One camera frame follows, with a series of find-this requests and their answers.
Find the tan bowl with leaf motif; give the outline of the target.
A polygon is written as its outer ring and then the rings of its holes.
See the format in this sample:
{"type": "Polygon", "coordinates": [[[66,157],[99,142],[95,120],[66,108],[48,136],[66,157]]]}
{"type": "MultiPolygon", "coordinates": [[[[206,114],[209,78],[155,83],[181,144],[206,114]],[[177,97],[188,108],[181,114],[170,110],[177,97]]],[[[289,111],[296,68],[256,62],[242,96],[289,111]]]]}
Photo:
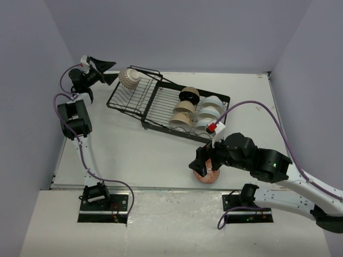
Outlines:
{"type": "Polygon", "coordinates": [[[192,129],[192,118],[185,112],[178,112],[171,117],[169,126],[177,131],[190,132],[192,129]]]}

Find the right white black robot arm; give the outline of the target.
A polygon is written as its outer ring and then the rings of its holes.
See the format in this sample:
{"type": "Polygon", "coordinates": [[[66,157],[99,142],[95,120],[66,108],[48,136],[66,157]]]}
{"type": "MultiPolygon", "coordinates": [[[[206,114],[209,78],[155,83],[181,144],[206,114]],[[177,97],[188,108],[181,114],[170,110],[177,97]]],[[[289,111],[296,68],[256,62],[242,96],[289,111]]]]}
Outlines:
{"type": "Polygon", "coordinates": [[[342,233],[342,191],[299,172],[286,155],[258,148],[252,139],[234,133],[199,147],[189,168],[205,177],[209,170],[217,171],[223,165],[247,171],[257,180],[285,187],[286,191],[245,184],[240,194],[229,200],[229,208],[218,222],[219,230],[228,223],[231,211],[280,209],[315,221],[323,230],[342,233]]]}

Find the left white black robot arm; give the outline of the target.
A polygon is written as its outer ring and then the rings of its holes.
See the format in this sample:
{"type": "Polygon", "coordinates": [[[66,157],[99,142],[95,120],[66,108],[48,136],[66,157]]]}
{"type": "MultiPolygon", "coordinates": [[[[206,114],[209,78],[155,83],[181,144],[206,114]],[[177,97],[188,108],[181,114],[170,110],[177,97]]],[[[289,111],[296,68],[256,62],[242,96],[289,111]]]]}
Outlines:
{"type": "Polygon", "coordinates": [[[91,86],[96,82],[111,85],[118,77],[117,74],[106,74],[116,62],[101,61],[84,55],[79,64],[73,65],[64,71],[59,80],[67,74],[72,82],[71,89],[59,93],[68,99],[66,103],[56,105],[54,110],[60,120],[64,136],[69,139],[80,159],[84,176],[84,189],[80,197],[84,205],[94,205],[99,210],[106,210],[111,205],[111,196],[95,165],[94,155],[90,148],[91,132],[93,131],[87,107],[94,101],[91,86]]]}

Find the brown dotted white bowl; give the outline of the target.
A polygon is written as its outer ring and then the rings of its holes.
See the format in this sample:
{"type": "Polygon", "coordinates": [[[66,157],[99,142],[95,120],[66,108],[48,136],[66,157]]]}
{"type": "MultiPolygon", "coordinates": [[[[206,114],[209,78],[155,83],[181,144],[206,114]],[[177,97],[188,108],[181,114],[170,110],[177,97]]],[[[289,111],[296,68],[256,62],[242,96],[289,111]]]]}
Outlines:
{"type": "Polygon", "coordinates": [[[123,87],[135,90],[140,82],[140,75],[135,69],[128,68],[119,72],[118,79],[123,87]]]}

